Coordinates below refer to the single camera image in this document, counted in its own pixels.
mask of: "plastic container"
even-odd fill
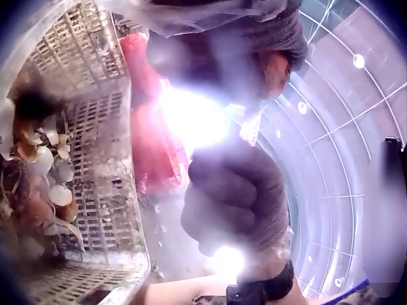
[[[1,70],[0,97],[12,83],[40,74],[52,92],[72,100],[76,238],[65,236],[60,269],[24,278],[39,304],[127,304],[150,271],[140,222],[130,140],[131,86],[111,14],[92,1],[45,2],[25,20]]]

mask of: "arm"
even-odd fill
[[[196,296],[224,296],[228,281],[212,275],[177,282],[147,284],[140,288],[130,305],[190,305]],[[284,298],[267,305],[321,305],[335,299],[338,295],[327,298],[307,299],[301,294],[297,279],[294,278],[293,289]]]

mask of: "bright light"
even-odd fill
[[[362,55],[356,54],[353,57],[353,64],[355,65],[356,68],[362,69],[365,66],[365,59]]]
[[[304,102],[299,102],[298,103],[298,111],[301,114],[306,114],[306,104]]]
[[[165,88],[160,106],[169,128],[188,150],[217,143],[228,134],[225,113],[203,96]]]
[[[237,275],[243,271],[243,254],[237,249],[224,246],[210,258],[210,265],[215,274],[235,281]]]

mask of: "white eggshell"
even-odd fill
[[[48,147],[40,146],[37,149],[37,158],[34,163],[27,164],[27,169],[35,171],[39,176],[46,176],[54,164],[54,156]]]
[[[7,161],[13,160],[10,156],[13,142],[13,121],[15,105],[8,98],[0,100],[0,154]]]
[[[63,185],[54,185],[49,193],[50,200],[61,207],[64,207],[71,203],[72,201],[72,192],[67,187]]]
[[[54,115],[44,120],[44,133],[47,135],[48,140],[52,146],[59,144],[59,136],[57,133],[57,119]]]
[[[74,179],[74,172],[68,162],[61,162],[56,167],[58,176],[62,182],[70,182]]]
[[[69,136],[66,135],[66,134],[61,134],[61,135],[58,135],[58,138],[59,138],[59,145],[60,146],[65,146],[66,141],[68,141],[68,139],[69,139]]]
[[[69,145],[60,146],[60,148],[58,148],[58,154],[64,160],[69,159],[70,151],[71,151],[71,147]]]

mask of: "fist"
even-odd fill
[[[207,256],[224,245],[262,252],[288,226],[284,179],[264,151],[240,138],[196,149],[181,223]]]

